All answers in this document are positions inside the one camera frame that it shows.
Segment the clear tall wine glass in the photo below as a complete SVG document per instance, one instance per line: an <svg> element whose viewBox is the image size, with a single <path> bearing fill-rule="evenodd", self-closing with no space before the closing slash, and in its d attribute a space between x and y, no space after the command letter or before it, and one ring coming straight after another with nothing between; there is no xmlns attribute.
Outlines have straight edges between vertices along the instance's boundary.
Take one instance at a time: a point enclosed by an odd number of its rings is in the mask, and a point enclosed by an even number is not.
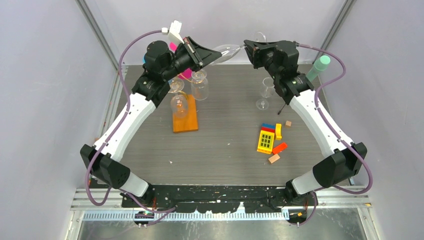
<svg viewBox="0 0 424 240"><path fill-rule="evenodd" d="M253 35L253 38L254 38L254 40L253 40L254 42L266 42L267 41L267 37L261 31L257 31ZM217 46L217 47L213 48L213 50L220 52L221 57L214 60L209 65L214 66L214 65L217 65L217 64L224 63L224 62L232 59L233 57L235 57L245 47L246 46L245 46L244 43L241 44L241 45L238 45L238 44L223 44L223 45Z"/></svg>

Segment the clear stemless wine glass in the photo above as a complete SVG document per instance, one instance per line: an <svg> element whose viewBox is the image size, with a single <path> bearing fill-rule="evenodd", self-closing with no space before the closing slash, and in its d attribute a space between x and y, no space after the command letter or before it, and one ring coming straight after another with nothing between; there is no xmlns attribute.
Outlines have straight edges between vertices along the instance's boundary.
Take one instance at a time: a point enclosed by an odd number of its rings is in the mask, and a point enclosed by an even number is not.
<svg viewBox="0 0 424 240"><path fill-rule="evenodd" d="M209 96L209 83L207 79L207 72L199 70L191 73L191 94L195 100L202 101Z"/></svg>

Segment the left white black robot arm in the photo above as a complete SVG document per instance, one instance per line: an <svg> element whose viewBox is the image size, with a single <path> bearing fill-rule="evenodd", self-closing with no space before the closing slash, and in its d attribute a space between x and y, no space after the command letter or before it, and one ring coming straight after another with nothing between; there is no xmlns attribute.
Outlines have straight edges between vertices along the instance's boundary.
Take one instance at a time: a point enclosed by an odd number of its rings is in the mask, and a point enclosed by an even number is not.
<svg viewBox="0 0 424 240"><path fill-rule="evenodd" d="M164 41L151 42L144 55L144 71L124 109L98 141L92 146L85 144L80 150L88 174L113 189L132 194L136 203L148 207L154 199L150 184L120 162L124 152L141 124L170 91L170 80L187 69L197 72L221 56L221 52L203 47L189 36L175 51Z"/></svg>

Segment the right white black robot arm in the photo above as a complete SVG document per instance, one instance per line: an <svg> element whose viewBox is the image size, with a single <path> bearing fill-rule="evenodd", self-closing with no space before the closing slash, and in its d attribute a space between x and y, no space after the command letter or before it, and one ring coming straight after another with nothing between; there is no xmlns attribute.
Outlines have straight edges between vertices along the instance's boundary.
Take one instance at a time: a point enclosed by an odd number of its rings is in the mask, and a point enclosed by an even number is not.
<svg viewBox="0 0 424 240"><path fill-rule="evenodd" d="M244 40L245 51L254 69L264 68L273 80L276 93L304 121L324 157L307 173L289 180L285 198L299 205L306 194L336 187L365 167L367 148L348 137L322 107L319 93L305 74L298 72L299 43L281 40Z"/></svg>

